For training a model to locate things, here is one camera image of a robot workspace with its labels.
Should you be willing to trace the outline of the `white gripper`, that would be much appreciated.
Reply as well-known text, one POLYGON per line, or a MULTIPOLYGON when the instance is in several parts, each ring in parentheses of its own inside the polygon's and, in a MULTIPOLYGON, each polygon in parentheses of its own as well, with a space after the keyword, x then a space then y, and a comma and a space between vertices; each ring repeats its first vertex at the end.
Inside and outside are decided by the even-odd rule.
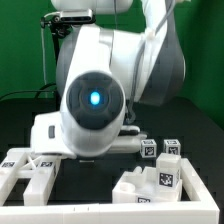
POLYGON ((103 129, 89 130, 69 114, 52 112, 35 117, 30 145, 35 154, 92 158, 105 153, 138 152, 146 138, 138 126, 122 125, 121 116, 103 129))

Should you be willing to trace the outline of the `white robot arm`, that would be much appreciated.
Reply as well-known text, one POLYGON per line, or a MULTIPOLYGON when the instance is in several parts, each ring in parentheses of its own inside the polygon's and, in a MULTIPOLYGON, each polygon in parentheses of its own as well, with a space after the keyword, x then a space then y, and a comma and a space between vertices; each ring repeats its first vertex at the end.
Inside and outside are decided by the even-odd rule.
POLYGON ((60 109, 35 117, 33 153, 101 156, 135 119, 135 102, 158 106, 180 90, 185 60, 175 29, 178 0, 140 1, 142 33, 84 24, 65 38, 56 69, 60 109))

